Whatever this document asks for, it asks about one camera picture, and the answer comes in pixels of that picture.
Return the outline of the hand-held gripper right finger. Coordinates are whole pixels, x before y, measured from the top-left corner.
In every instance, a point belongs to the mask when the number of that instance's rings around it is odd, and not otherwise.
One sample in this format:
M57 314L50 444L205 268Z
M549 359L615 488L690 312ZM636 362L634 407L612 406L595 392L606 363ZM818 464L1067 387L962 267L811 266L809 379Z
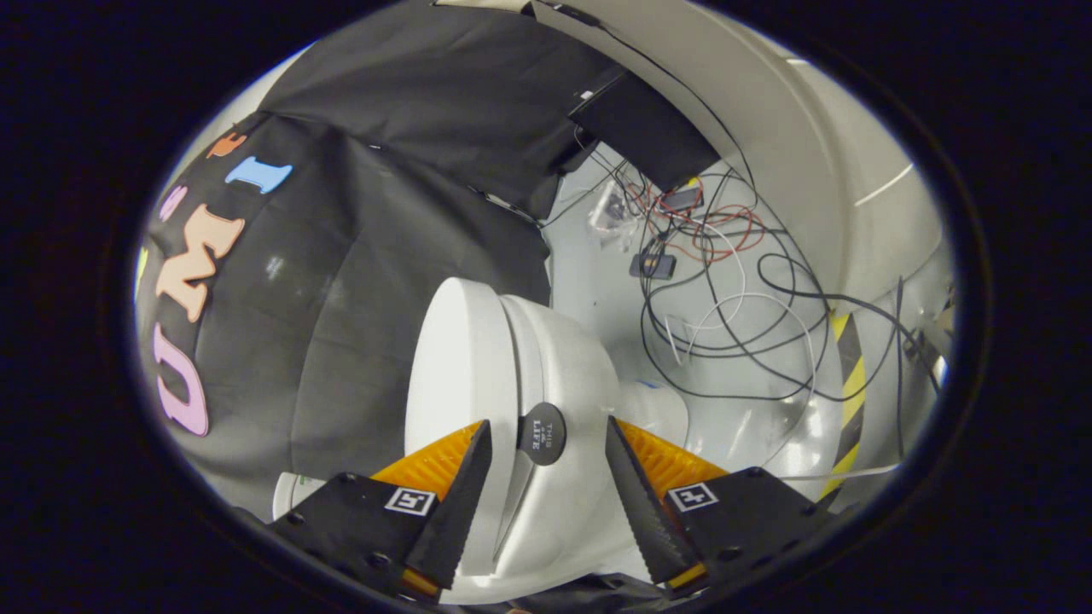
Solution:
M652 583L670 595L753 582L835 520L761 467L727 472L616 417L606 461Z

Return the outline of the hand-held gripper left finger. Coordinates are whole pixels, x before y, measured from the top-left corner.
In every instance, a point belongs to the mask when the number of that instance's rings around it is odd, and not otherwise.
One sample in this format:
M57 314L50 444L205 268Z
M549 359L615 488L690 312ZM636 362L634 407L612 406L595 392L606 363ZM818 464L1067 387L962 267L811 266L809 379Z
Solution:
M491 424L480 420L372 477L328 479L270 529L375 592L436 602L453 586L491 460Z

